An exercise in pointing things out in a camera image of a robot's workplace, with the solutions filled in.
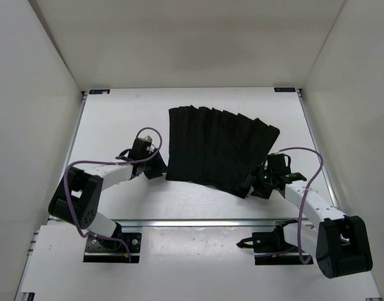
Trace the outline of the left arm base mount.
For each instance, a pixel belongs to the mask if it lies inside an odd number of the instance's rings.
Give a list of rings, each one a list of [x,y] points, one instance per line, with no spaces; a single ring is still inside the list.
[[[142,229],[123,228],[122,241],[127,245],[130,254],[119,242],[89,236],[85,244],[83,261],[85,263],[139,263]]]

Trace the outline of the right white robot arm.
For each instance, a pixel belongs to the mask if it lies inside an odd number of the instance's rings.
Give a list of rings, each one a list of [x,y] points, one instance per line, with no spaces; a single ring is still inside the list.
[[[263,199],[277,191],[298,208],[298,217],[277,221],[270,232],[253,232],[237,243],[252,249],[256,264],[317,263],[326,278],[369,272],[373,268],[365,222],[325,201],[311,179],[292,172],[291,158],[269,154],[259,166],[253,195]]]

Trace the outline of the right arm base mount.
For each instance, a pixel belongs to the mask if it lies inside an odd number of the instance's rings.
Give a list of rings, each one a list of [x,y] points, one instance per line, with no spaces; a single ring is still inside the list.
[[[238,248],[253,249],[256,266],[264,265],[304,265],[298,254],[298,247],[289,244],[284,238],[283,229],[297,226],[296,219],[277,221],[270,232],[256,231],[248,238],[236,243]]]

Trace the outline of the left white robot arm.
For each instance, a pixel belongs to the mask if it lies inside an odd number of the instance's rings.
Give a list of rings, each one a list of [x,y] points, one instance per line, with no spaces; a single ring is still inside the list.
[[[77,163],[68,166],[49,203],[48,213],[114,250],[122,243],[122,230],[118,223],[98,211],[101,193],[142,174],[147,179],[163,176],[167,166],[150,136],[136,137],[132,148],[121,152],[112,162],[89,163],[95,167],[82,170]]]

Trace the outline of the black pleated skirt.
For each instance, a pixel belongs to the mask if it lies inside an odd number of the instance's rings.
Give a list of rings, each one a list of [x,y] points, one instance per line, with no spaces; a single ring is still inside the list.
[[[280,130],[215,108],[169,109],[168,181],[213,186],[241,197],[241,184],[263,163]]]

